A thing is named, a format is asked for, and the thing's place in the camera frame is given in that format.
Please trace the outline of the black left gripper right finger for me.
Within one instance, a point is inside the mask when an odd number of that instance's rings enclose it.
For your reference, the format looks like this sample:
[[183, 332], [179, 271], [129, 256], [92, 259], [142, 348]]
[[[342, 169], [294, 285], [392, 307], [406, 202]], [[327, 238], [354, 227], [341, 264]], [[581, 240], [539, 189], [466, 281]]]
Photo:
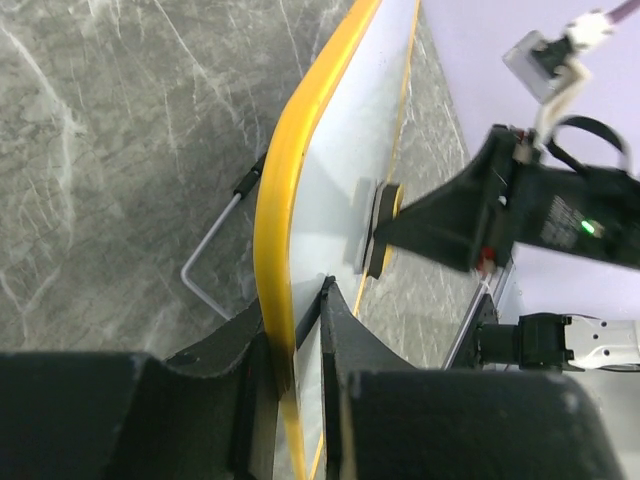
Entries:
[[330, 479], [620, 479], [598, 412], [557, 373], [423, 370], [320, 293]]

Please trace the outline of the yellow framed whiteboard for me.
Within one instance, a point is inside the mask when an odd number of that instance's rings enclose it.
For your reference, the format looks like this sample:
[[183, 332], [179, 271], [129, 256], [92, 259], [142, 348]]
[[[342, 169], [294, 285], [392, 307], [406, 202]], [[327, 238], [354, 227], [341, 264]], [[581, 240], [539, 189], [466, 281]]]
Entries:
[[296, 333], [334, 277], [359, 306], [378, 189], [392, 174], [420, 5], [357, 1], [286, 104], [261, 175], [254, 275], [270, 343], [288, 479], [310, 479], [323, 447], [320, 334]]

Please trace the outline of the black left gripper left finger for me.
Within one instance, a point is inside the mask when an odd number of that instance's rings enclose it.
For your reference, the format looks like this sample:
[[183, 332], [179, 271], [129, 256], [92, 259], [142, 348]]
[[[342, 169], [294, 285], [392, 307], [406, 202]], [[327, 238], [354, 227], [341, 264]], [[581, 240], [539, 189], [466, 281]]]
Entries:
[[277, 395], [258, 304], [166, 360], [1, 356], [5, 479], [269, 479]]

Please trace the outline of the yellow black whiteboard eraser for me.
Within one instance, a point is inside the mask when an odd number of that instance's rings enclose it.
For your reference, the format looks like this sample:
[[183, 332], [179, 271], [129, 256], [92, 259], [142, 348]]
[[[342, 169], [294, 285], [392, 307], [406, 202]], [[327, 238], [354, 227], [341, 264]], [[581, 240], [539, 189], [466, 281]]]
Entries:
[[355, 232], [347, 240], [344, 259], [356, 275], [379, 279], [390, 262], [392, 247], [378, 233], [393, 221], [402, 206], [404, 187], [389, 181], [363, 179], [352, 205]]

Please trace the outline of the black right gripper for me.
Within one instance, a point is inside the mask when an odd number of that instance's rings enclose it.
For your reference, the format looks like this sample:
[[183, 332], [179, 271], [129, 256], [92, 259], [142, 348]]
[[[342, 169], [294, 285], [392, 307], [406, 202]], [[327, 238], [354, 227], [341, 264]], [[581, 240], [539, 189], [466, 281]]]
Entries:
[[[556, 142], [575, 128], [611, 145], [618, 167], [585, 164]], [[507, 265], [521, 243], [563, 254], [639, 268], [639, 180], [631, 175], [626, 142], [608, 125], [568, 116], [544, 147], [564, 169], [513, 160], [515, 132], [491, 130], [456, 176], [402, 208], [378, 231], [390, 246], [459, 272]]]

